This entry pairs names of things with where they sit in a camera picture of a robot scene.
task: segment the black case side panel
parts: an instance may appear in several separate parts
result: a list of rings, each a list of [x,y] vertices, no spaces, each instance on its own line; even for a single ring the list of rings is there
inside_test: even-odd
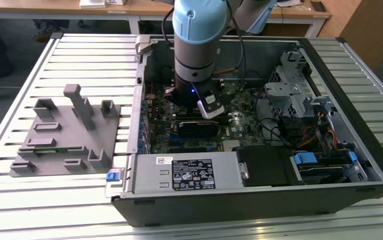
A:
[[[133,227],[332,214],[383,195],[383,186],[120,199],[112,205]]]

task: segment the white cable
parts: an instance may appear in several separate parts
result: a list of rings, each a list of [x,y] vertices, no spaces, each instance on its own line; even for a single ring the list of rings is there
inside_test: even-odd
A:
[[[20,89],[20,86],[0,86],[0,89]]]

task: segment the metal slatted surface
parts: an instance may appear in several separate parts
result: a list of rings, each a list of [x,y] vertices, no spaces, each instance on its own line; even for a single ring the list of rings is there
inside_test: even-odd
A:
[[[63,86],[67,83],[79,83],[83,86],[91,104],[103,99],[112,99],[121,105],[115,148],[119,156],[115,158],[115,166],[125,165],[127,157],[123,154],[131,123],[131,88],[135,83],[135,71],[129,68],[133,68],[135,51],[120,44],[131,46],[133,42],[135,37],[127,35],[65,34],[60,42],[53,42],[53,47],[47,49],[48,53],[43,54],[45,57],[37,64],[37,71],[31,74],[21,90],[24,98],[20,99],[12,119],[5,122],[7,128],[1,129],[4,133],[0,135],[0,239],[100,237],[97,239],[108,240],[124,237],[133,240],[184,240],[288,237],[307,240],[338,239],[339,235],[380,239],[383,198],[366,200],[336,214],[320,216],[132,228],[104,196],[104,174],[23,178],[8,176],[16,151],[25,138],[25,130],[31,127],[35,117],[29,107],[40,96],[52,97],[57,105],[71,104],[63,97]],[[92,44],[92,48],[83,45],[87,43]],[[107,49],[104,43],[113,44],[115,49]],[[79,44],[83,49],[65,48]],[[312,40],[312,44],[383,144],[383,89],[376,79],[356,68],[354,58],[335,40]],[[87,63],[119,63],[119,68],[109,64],[104,69],[84,70]]]

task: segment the motherboard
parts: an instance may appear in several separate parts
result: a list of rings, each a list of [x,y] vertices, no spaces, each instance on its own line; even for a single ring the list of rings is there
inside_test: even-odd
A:
[[[220,80],[220,94],[236,91],[240,82]],[[201,153],[232,151],[240,146],[265,143],[255,114],[260,88],[237,92],[225,103],[225,111],[204,119],[197,109],[185,109],[164,99],[163,87],[147,94],[151,153]]]

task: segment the white sticker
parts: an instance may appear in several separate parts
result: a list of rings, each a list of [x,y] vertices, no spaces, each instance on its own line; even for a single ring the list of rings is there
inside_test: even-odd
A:
[[[108,14],[125,14],[125,11],[107,11]]]
[[[156,164],[172,164],[173,157],[171,156],[157,156],[156,157]]]

